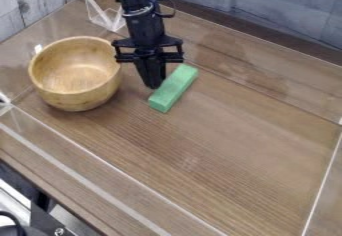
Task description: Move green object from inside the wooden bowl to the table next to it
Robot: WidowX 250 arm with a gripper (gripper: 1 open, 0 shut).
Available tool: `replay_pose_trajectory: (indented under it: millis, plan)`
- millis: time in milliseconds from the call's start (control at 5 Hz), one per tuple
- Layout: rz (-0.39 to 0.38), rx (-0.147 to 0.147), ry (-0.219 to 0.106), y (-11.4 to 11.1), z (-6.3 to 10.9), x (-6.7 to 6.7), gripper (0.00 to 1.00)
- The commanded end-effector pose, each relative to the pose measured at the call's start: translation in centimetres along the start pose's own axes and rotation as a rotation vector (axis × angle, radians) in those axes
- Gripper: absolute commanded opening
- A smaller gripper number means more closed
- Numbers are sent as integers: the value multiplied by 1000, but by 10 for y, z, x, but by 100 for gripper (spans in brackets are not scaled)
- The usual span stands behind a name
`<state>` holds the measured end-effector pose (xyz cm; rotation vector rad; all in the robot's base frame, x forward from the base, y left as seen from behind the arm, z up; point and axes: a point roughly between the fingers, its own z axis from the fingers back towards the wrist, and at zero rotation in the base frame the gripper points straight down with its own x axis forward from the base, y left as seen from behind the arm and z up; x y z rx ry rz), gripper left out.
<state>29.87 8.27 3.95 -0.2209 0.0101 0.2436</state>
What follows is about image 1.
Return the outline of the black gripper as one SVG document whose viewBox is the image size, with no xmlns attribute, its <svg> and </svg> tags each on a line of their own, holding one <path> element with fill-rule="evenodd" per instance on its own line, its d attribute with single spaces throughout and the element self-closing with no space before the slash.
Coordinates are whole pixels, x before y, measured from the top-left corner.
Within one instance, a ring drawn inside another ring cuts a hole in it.
<svg viewBox="0 0 342 236">
<path fill-rule="evenodd" d="M 133 62 L 144 85 L 152 89 L 157 89 L 165 79 L 165 63 L 183 61 L 183 41 L 165 34 L 163 22 L 175 13 L 172 10 L 163 14 L 157 8 L 124 10 L 121 16 L 129 37 L 112 42 L 116 60 Z"/>
</svg>

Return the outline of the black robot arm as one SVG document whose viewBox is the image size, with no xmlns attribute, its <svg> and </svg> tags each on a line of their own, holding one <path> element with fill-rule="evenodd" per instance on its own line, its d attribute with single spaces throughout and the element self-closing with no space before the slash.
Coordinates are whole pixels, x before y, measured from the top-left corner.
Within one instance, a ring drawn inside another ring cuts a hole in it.
<svg viewBox="0 0 342 236">
<path fill-rule="evenodd" d="M 163 0 L 116 0 L 129 37 L 113 40 L 118 63 L 133 63 L 144 85 L 157 89 L 165 80 L 165 64 L 183 61 L 183 40 L 165 34 L 164 18 L 172 18 L 176 10 L 163 14 Z"/>
</svg>

